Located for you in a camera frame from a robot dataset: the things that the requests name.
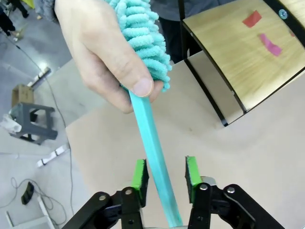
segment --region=teal handle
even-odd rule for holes
[[[149,98],[138,97],[131,91],[129,91],[129,95],[168,225],[171,228],[182,226],[182,219],[168,175]]]

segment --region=person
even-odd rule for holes
[[[229,3],[233,0],[183,0],[185,17],[190,17],[204,10]],[[178,0],[152,0],[152,11],[159,14],[159,22],[163,30],[167,52],[174,63],[183,60]],[[186,36],[187,49],[190,56],[201,51],[197,42],[189,33]]]
[[[186,15],[232,0],[184,0]],[[36,11],[61,25],[63,36],[84,83],[124,113],[132,112],[129,95],[154,101],[163,83],[153,81],[147,67],[122,35],[117,17],[103,0],[35,0]],[[152,0],[152,10],[160,15],[168,53],[181,60],[178,0]]]
[[[13,5],[14,8],[18,8],[21,11],[24,18],[29,16],[28,11],[24,8],[20,0],[9,0],[9,2]]]
[[[10,36],[10,31],[16,31],[13,22],[5,14],[3,8],[0,6],[0,27],[6,33],[7,36]]]

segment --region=hand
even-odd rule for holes
[[[84,83],[125,113],[128,92],[153,101],[163,88],[122,35],[117,17],[103,0],[56,0],[55,12]]]

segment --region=bolt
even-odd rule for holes
[[[128,189],[128,190],[125,191],[125,194],[126,194],[126,195],[129,195],[129,194],[131,194],[131,193],[132,193],[132,190],[131,190],[131,189]]]
[[[202,184],[202,185],[200,185],[200,189],[203,190],[203,191],[205,191],[205,190],[208,189],[208,186],[205,185],[205,184]]]
[[[227,190],[228,193],[234,193],[235,192],[235,188],[233,187],[229,187]]]
[[[102,201],[102,200],[105,200],[106,199],[106,196],[105,195],[102,195],[100,196],[99,200]]]
[[[278,14],[280,15],[281,19],[285,20],[288,18],[288,14],[285,10],[281,9]]]

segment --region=cable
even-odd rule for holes
[[[38,195],[41,195],[42,198],[46,198],[46,199],[51,203],[51,206],[50,206],[50,207],[48,207],[48,205],[45,204],[45,207],[46,207],[47,211],[53,210],[53,208],[54,208],[54,203],[53,203],[53,201],[61,206],[62,211],[63,211],[63,213],[64,213],[64,220],[63,220],[62,222],[60,222],[60,223],[57,223],[57,222],[56,222],[54,219],[52,219],[51,217],[50,217],[50,219],[51,219],[51,221],[53,222],[53,224],[56,225],[56,226],[60,226],[60,225],[64,224],[64,223],[67,221],[67,212],[66,212],[64,206],[63,206],[59,201],[57,201],[56,199],[54,199],[54,198],[52,198],[52,197],[46,195],[46,194],[42,191],[42,189],[40,188],[40,186],[37,184],[36,181],[34,181],[34,180],[32,180],[32,179],[28,179],[28,178],[27,178],[27,179],[24,179],[23,181],[21,181],[20,184],[18,184],[18,185],[17,185],[16,178],[12,177],[12,178],[10,179],[10,183],[11,183],[12,187],[15,189],[15,195],[14,195],[14,197],[12,198],[12,200],[11,200],[8,204],[6,204],[6,205],[4,205],[4,206],[1,206],[0,209],[6,208],[7,206],[9,206],[9,205],[16,199],[17,193],[18,193],[18,189],[19,189],[20,186],[21,186],[24,182],[26,182],[26,181],[29,181],[29,182],[33,183],[33,184],[37,187],[37,189],[38,189],[38,191],[34,190],[35,193],[37,193]]]
[[[23,52],[24,55],[27,56],[27,58],[40,70],[42,71],[42,69],[37,65],[37,63],[21,48],[19,47],[18,45],[14,44],[8,37],[6,37],[7,40],[12,43],[14,46],[16,46],[17,49],[19,49],[20,51]],[[56,106],[56,109],[58,111],[58,113],[60,114],[61,116],[61,119],[62,119],[62,122],[63,122],[63,125],[64,127],[66,128],[67,125],[66,125],[66,122],[65,122],[65,119],[57,105],[57,100],[55,98],[55,94],[54,94],[54,91],[51,87],[51,84],[49,82],[49,80],[47,79],[47,77],[44,78],[44,80],[47,82],[48,86],[49,86],[49,89],[50,89],[50,92],[51,92],[51,95],[53,97],[53,100],[54,100],[54,103],[55,103],[55,106]],[[71,181],[71,191],[70,191],[70,207],[71,207],[71,212],[72,212],[72,215],[74,215],[74,210],[73,210],[73,206],[72,206],[72,200],[73,200],[73,175],[72,175],[72,153],[71,153],[71,150],[70,150],[70,181]]]

